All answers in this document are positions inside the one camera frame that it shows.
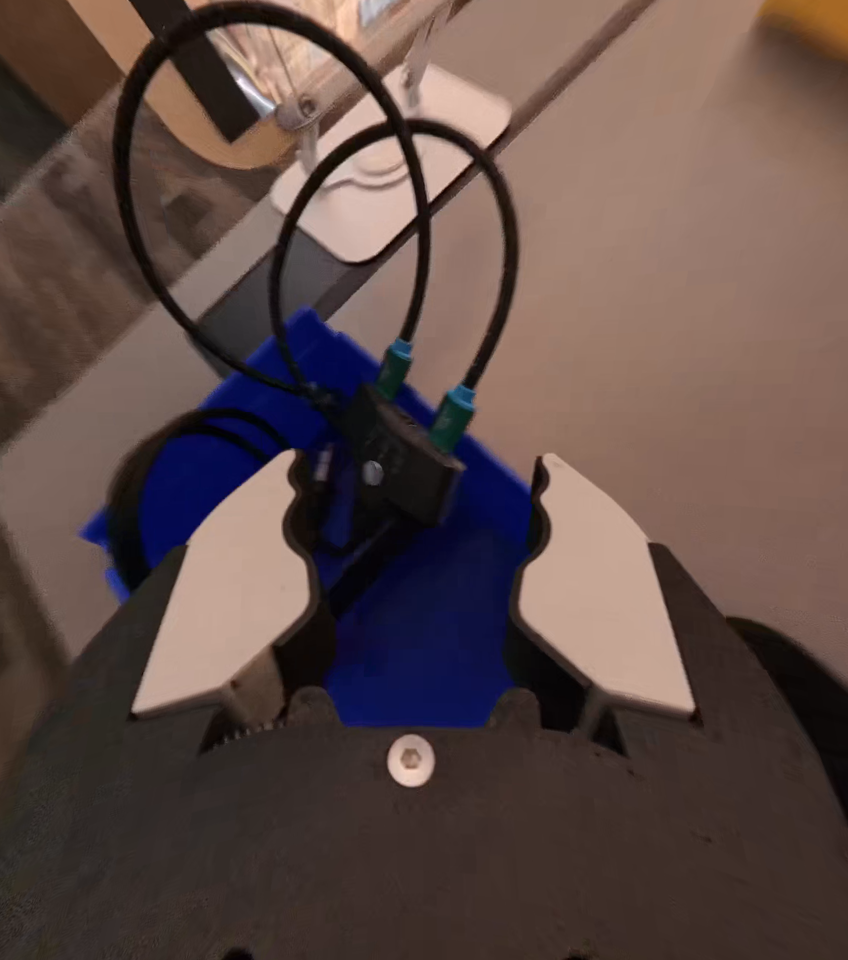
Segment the blue plastic bin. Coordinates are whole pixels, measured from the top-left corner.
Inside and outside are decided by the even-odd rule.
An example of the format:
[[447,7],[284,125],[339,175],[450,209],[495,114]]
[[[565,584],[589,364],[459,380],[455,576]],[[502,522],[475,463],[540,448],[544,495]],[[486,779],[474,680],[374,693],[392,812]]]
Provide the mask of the blue plastic bin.
[[[81,537],[110,554],[121,601],[211,511],[285,448],[313,462],[335,445],[323,535],[350,536],[356,473],[330,426],[304,400],[239,373],[166,423],[118,470],[107,504]],[[349,726],[478,727],[512,686],[503,657],[514,574],[526,556],[526,482],[476,438],[444,522],[416,533],[362,587],[344,585],[345,557],[315,554],[331,594],[337,646],[326,686]],[[135,467],[126,477],[129,465]]]

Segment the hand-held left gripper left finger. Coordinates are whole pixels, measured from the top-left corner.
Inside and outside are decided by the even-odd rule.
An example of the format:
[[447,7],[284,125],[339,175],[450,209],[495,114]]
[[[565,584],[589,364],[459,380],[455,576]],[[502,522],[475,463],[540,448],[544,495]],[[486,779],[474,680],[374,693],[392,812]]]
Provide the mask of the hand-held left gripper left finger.
[[132,715],[199,707],[276,721],[334,664],[334,615],[313,556],[310,463],[287,450],[190,536]]

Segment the hdmi switch box with button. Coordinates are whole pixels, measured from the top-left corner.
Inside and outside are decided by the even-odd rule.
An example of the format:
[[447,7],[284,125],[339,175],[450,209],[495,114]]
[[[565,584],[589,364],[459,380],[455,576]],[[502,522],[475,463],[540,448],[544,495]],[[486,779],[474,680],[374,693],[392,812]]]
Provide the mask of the hdmi switch box with button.
[[453,505],[464,463],[439,449],[424,426],[371,383],[346,406],[343,438],[357,473],[359,508],[375,519],[439,525]]

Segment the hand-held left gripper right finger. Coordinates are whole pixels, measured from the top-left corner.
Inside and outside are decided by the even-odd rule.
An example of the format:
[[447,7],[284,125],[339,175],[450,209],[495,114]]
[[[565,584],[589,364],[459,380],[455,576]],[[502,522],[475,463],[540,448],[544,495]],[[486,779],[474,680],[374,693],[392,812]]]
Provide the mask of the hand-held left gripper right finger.
[[545,728],[598,728],[612,709],[694,716],[645,532],[555,453],[535,463],[508,616],[506,665]]

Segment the white sign stand base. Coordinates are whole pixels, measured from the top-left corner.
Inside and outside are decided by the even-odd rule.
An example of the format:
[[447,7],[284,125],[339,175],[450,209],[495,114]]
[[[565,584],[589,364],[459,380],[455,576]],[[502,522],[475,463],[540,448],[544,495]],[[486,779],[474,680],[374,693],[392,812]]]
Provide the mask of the white sign stand base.
[[[395,68],[384,79],[389,92],[406,111],[406,90]],[[446,123],[464,132],[482,148],[489,148],[505,132],[512,107],[508,100],[474,85],[441,67],[426,67],[419,87],[420,116]],[[316,159],[364,129],[384,120],[368,94],[331,130],[316,141]],[[430,137],[415,136],[430,200],[448,188],[470,165],[458,148]],[[269,193],[273,207],[289,212],[306,180],[301,162],[281,174]],[[356,153],[331,174],[303,212],[299,228],[336,259],[363,263],[375,258],[410,225],[416,210],[406,162],[396,140],[390,138]]]

